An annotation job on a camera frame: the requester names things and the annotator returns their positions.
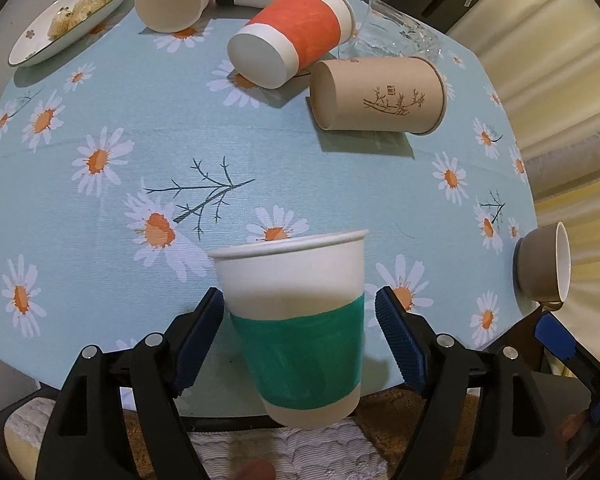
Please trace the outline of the person's left hand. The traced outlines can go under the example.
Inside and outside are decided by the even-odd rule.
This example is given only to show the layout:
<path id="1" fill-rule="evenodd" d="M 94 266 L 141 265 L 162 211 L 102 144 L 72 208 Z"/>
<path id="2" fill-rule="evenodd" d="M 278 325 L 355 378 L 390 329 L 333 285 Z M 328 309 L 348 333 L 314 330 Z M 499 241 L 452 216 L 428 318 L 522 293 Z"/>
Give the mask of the person's left hand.
<path id="1" fill-rule="evenodd" d="M 235 480 L 275 480 L 274 466 L 267 460 L 252 460 L 239 469 Z"/>

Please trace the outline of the person's right hand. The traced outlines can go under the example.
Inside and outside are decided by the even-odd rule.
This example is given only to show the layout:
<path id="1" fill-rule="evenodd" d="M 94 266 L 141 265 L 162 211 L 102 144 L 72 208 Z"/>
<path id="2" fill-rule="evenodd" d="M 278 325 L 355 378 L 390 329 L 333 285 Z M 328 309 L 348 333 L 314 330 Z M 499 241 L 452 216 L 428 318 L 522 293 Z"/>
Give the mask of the person's right hand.
<path id="1" fill-rule="evenodd" d="M 563 444 L 570 442 L 588 419 L 588 412 L 569 414 L 558 426 L 557 435 Z"/>

